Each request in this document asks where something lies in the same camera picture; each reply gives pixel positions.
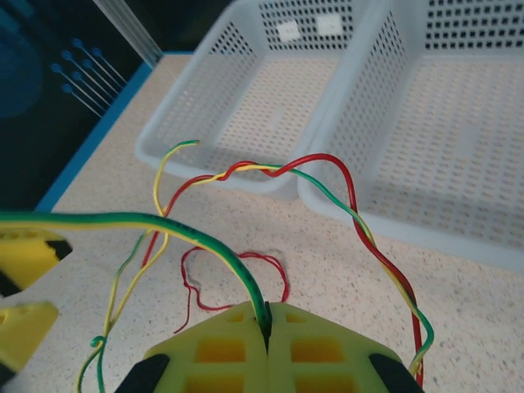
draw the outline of speckled countertop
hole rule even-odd
[[[187,60],[187,56],[162,60],[56,210],[155,212],[154,171],[134,157],[133,146]],[[165,176],[162,201],[168,201],[182,182]],[[380,341],[410,361],[408,308],[352,228],[307,210],[300,200],[273,201],[211,186],[191,188],[172,216],[218,237],[235,251],[276,255],[291,279],[291,304]],[[73,254],[28,291],[3,301],[51,300],[60,310],[53,329],[7,391],[74,389],[80,365],[91,352],[89,343],[102,333],[111,280],[139,233],[67,233]],[[426,391],[524,391],[524,275],[384,237],[377,236],[377,243],[409,278],[436,331],[435,345],[426,357]],[[107,391],[113,391],[145,351],[170,337],[184,320],[187,293],[178,262],[187,249],[188,244],[172,241],[138,284],[108,341]],[[276,271],[257,260],[247,263],[265,296],[277,301],[282,284]],[[124,274],[120,288],[129,284],[137,266],[138,262]],[[201,283],[203,298],[210,304],[246,300],[233,274],[206,253],[192,259],[189,273]],[[191,324],[209,317],[194,308]],[[93,368],[84,391],[97,391]]]

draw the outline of perforated basket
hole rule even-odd
[[[239,0],[215,23],[136,143],[153,167],[176,143],[198,138],[165,167],[190,178],[239,160],[284,164],[302,156],[346,79],[348,46],[373,18],[366,0]],[[223,187],[296,197],[291,176],[235,174]]]
[[[310,150],[349,166],[373,231],[524,272],[524,1],[398,0],[377,14]],[[306,170],[347,200],[334,165]],[[349,222],[307,182],[299,193]]]

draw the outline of yellow plastic part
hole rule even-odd
[[[0,363],[18,373],[58,317],[48,301],[0,309]]]
[[[66,240],[40,229],[0,228],[0,271],[21,291],[27,289],[60,261],[49,241]]]
[[[170,362],[155,393],[387,393],[368,357],[389,348],[291,305],[270,306],[269,353],[243,303],[151,348]]]

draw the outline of red wire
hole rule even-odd
[[[356,201],[356,193],[355,193],[355,186],[353,184],[353,179],[351,178],[350,171],[346,168],[344,163],[340,159],[335,157],[335,156],[332,156],[332,155],[326,154],[326,153],[309,154],[307,156],[298,158],[298,159],[290,162],[287,165],[284,165],[282,168],[277,169],[275,171],[262,169],[262,172],[264,172],[265,174],[267,174],[268,176],[270,176],[272,178],[276,178],[276,177],[280,176],[281,174],[284,174],[287,171],[289,171],[289,170],[291,170],[291,169],[293,169],[293,168],[295,168],[297,166],[300,166],[300,165],[303,165],[303,164],[306,164],[308,162],[315,161],[315,160],[326,160],[326,161],[332,162],[333,164],[335,164],[340,169],[340,171],[342,172],[342,174],[344,176],[344,179],[346,180],[348,195],[349,195],[349,198],[350,198],[350,207],[354,211],[358,212],[358,210],[357,210],[357,201]],[[231,174],[235,171],[236,168],[239,168],[239,167],[245,166],[245,165],[253,165],[253,164],[256,164],[256,163],[254,161],[240,161],[240,162],[237,162],[236,164],[234,164],[233,166],[231,166],[228,169],[226,174],[223,177],[221,177],[219,179],[219,181],[227,180],[229,178],[229,176],[231,176]],[[192,178],[192,179],[188,180],[175,193],[175,195],[173,195],[173,199],[171,200],[171,202],[168,205],[168,209],[166,211],[166,215],[169,213],[169,211],[171,210],[171,207],[173,206],[174,202],[176,201],[176,199],[178,199],[178,197],[182,194],[183,191],[185,191],[193,183],[195,183],[195,182],[197,182],[199,180],[202,180],[204,178],[211,178],[211,177],[212,177],[211,175],[202,175],[202,176],[198,176],[196,178]],[[366,246],[366,248],[368,248],[368,250],[373,255],[375,255],[375,257],[378,260],[380,260],[381,263],[383,263],[393,273],[393,275],[397,278],[397,280],[399,280],[400,284],[404,287],[404,289],[408,293],[408,296],[411,298],[413,303],[416,305],[417,304],[417,300],[416,300],[415,294],[413,292],[413,288],[411,287],[411,284],[409,283],[408,279],[402,274],[402,272],[391,261],[389,261],[387,259],[387,257],[385,255],[383,255],[371,243],[371,241],[365,235],[363,229],[360,227],[360,225],[358,224],[358,222],[355,219],[353,220],[353,222],[354,222],[357,234],[359,235],[359,238],[362,241],[362,243]],[[149,245],[149,249],[147,250],[146,256],[144,257],[144,260],[142,262],[142,266],[145,263],[147,263],[147,261],[149,259],[149,255],[151,254],[151,251],[152,251],[152,249],[154,247],[154,241],[156,240],[157,237],[158,237],[158,232],[155,232],[155,234],[154,234],[154,236],[153,236],[153,238],[151,240],[151,243]],[[414,342],[415,342],[415,350],[418,351],[420,349],[420,347],[422,346],[422,333],[421,333],[421,330],[420,330],[420,322],[418,321],[417,317],[413,313],[412,313],[412,322],[413,322],[413,336],[414,336]],[[422,383],[423,383],[423,362],[421,362],[420,371],[417,374],[417,383],[418,383],[418,385],[420,387],[422,387]]]
[[[191,292],[192,290],[195,291],[196,293],[196,303],[198,304],[198,306],[201,308],[201,309],[204,309],[206,311],[221,311],[223,309],[228,309],[230,307],[232,307],[232,305],[222,305],[222,306],[219,306],[219,307],[211,307],[211,306],[208,306],[208,305],[205,305],[201,302],[200,300],[200,291],[197,287],[191,285],[189,283],[189,281],[187,280],[187,271],[186,271],[186,268],[185,268],[185,263],[186,263],[186,260],[188,258],[188,256],[194,252],[194,251],[198,251],[198,250],[202,250],[200,247],[196,246],[196,247],[193,247],[191,250],[188,250],[186,251],[183,255],[182,255],[182,258],[180,260],[180,272],[182,274],[182,278],[183,278],[183,285],[187,288],[187,308],[186,308],[186,320],[184,321],[184,323],[177,329],[174,331],[174,334],[177,334],[179,332],[181,332],[186,326],[187,324],[189,323],[189,318],[190,318],[190,315],[191,315]],[[237,254],[237,256],[239,258],[258,258],[258,259],[261,259],[261,260],[266,260],[267,262],[269,262],[270,264],[272,264],[275,268],[277,268],[278,272],[280,273],[280,276],[282,277],[282,280],[284,282],[284,289],[282,291],[282,299],[281,299],[281,302],[285,302],[287,300],[287,298],[289,297],[289,282],[287,281],[287,276],[286,276],[286,271],[284,270],[282,264],[280,263],[279,260],[277,260],[274,256],[271,256],[271,255],[263,255],[263,254],[259,254],[258,252],[254,252],[254,251],[247,251],[247,252],[242,252],[241,254]]]

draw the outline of plastic basket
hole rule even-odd
[[[165,171],[184,178],[239,160],[285,164],[305,154],[330,98],[346,78],[366,0],[240,0],[206,35],[136,143],[153,167],[176,143],[200,139]],[[222,187],[281,199],[297,196],[291,175],[235,174]]]
[[[360,30],[312,152],[373,231],[524,272],[524,1],[398,0]],[[305,169],[347,200],[334,165]],[[305,181],[304,203],[349,221]]]

